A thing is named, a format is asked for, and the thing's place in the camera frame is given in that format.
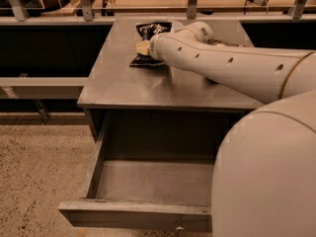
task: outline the gray tabletop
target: gray tabletop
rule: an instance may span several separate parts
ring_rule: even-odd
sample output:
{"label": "gray tabletop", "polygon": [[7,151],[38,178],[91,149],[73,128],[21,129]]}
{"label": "gray tabletop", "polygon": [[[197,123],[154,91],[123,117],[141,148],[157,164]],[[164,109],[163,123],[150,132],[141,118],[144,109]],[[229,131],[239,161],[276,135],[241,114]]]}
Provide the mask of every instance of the gray tabletop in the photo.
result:
{"label": "gray tabletop", "polygon": [[[252,110],[262,104],[225,86],[174,67],[129,67],[141,41],[136,19],[118,19],[109,33],[78,105],[84,109]],[[207,22],[218,40],[251,45],[238,22]]]}

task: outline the drawer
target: drawer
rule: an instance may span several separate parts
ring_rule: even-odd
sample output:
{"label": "drawer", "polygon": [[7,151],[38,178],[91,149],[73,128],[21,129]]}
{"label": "drawer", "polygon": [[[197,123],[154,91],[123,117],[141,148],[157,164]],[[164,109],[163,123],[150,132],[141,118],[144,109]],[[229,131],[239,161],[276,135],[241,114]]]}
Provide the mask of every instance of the drawer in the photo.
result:
{"label": "drawer", "polygon": [[241,113],[106,111],[73,226],[211,231],[217,148]]}

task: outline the speckled floor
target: speckled floor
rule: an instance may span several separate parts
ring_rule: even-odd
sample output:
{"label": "speckled floor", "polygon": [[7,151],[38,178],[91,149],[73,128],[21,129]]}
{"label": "speckled floor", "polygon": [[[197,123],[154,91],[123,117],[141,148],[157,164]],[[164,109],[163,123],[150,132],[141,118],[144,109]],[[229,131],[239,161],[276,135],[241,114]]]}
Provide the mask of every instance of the speckled floor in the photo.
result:
{"label": "speckled floor", "polygon": [[[57,210],[78,199],[94,141],[82,114],[0,114],[0,236],[173,237],[174,232],[74,228]],[[188,237],[211,237],[186,233]]]}

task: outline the concrete floor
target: concrete floor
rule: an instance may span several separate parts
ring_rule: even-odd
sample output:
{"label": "concrete floor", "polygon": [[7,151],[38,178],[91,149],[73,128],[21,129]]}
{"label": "concrete floor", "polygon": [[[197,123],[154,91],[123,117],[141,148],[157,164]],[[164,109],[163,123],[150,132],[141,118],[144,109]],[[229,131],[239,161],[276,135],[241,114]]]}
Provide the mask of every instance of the concrete floor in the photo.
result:
{"label": "concrete floor", "polygon": [[[82,114],[0,114],[0,236],[173,237],[175,232],[74,228],[57,210],[79,198],[94,140]],[[185,233],[188,237],[211,237]]]}

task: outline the white robotic arm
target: white robotic arm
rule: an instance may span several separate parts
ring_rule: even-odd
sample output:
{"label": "white robotic arm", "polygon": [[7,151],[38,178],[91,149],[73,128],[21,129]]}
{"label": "white robotic arm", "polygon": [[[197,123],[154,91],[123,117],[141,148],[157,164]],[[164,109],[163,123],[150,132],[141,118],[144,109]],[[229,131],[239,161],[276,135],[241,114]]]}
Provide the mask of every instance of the white robotic arm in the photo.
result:
{"label": "white robotic arm", "polygon": [[315,51],[211,40],[209,26],[194,23],[153,37],[150,54],[269,104],[242,118],[220,146],[213,236],[316,236]]}

